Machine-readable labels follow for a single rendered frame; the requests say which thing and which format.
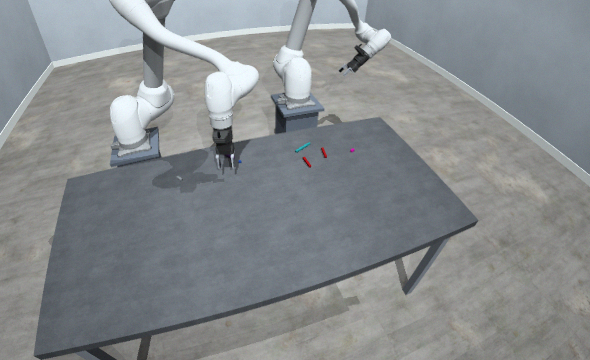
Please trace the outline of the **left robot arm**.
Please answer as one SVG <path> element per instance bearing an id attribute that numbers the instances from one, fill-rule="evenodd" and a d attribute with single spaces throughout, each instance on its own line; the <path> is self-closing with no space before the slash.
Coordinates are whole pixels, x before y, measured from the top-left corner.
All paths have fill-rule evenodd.
<path id="1" fill-rule="evenodd" d="M 375 32 L 367 23 L 363 23 L 359 18 L 354 0 L 339 1 L 348 10 L 356 29 L 356 37 L 363 43 L 369 44 L 376 53 L 381 51 L 389 43 L 390 33 L 385 29 Z M 316 2 L 317 0 L 299 0 L 286 45 L 281 47 L 273 61 L 276 73 L 280 78 L 283 77 L 283 84 L 285 75 L 285 96 L 284 94 L 279 95 L 278 104 L 285 104 L 288 110 L 315 106 L 315 102 L 310 99 L 309 92 L 312 78 L 311 68 L 309 63 L 302 59 L 301 48 Z M 285 64 L 287 64 L 286 68 L 284 68 Z"/>

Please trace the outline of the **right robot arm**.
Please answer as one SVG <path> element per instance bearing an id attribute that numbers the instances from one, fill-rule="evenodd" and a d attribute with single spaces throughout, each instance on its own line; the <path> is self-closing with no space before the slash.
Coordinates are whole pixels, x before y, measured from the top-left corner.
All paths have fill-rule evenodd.
<path id="1" fill-rule="evenodd" d="M 165 28 L 165 17 L 175 0 L 109 1 L 124 19 L 143 32 L 144 82 L 140 83 L 137 97 L 117 97 L 110 107 L 111 123 L 119 140 L 110 146 L 119 149 L 119 158 L 151 150 L 151 132 L 145 128 L 174 101 L 173 89 L 163 80 L 164 47 L 207 61 L 219 70 L 205 82 L 206 106 L 214 118 L 229 116 L 236 102 L 257 85 L 259 74 L 254 67 L 232 62 L 219 52 Z"/>

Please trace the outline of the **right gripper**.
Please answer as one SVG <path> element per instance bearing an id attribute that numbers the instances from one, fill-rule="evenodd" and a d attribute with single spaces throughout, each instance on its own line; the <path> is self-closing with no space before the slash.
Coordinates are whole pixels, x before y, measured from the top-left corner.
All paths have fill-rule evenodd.
<path id="1" fill-rule="evenodd" d="M 231 155 L 231 166 L 234 169 L 234 143 L 233 134 L 232 134 L 232 118 L 233 112 L 223 118 L 214 118 L 209 115 L 210 123 L 213 127 L 213 141 L 216 143 L 216 159 L 218 162 L 218 169 L 220 169 L 220 159 L 219 155 Z M 218 129 L 218 130 L 217 130 Z M 219 131 L 219 132 L 218 132 Z M 230 132 L 230 133 L 229 133 Z M 218 133 L 218 134 L 217 134 Z M 229 133 L 229 135 L 228 135 Z M 226 142 L 226 143 L 225 143 Z M 225 145 L 221 145 L 225 144 Z"/>

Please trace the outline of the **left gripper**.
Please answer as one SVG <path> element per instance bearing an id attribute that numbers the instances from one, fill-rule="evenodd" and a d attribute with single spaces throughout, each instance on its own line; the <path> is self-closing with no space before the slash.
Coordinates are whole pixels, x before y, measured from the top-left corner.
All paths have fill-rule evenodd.
<path id="1" fill-rule="evenodd" d="M 369 45 L 366 44 L 362 49 L 360 48 L 362 44 L 359 46 L 356 45 L 354 48 L 357 49 L 356 51 L 358 54 L 350 61 L 347 65 L 344 64 L 338 71 L 341 73 L 346 67 L 348 68 L 347 71 L 343 73 L 346 76 L 350 71 L 355 73 L 360 66 L 362 66 L 369 58 L 371 59 L 375 54 L 376 51 Z M 350 68 L 349 68 L 350 67 Z"/>

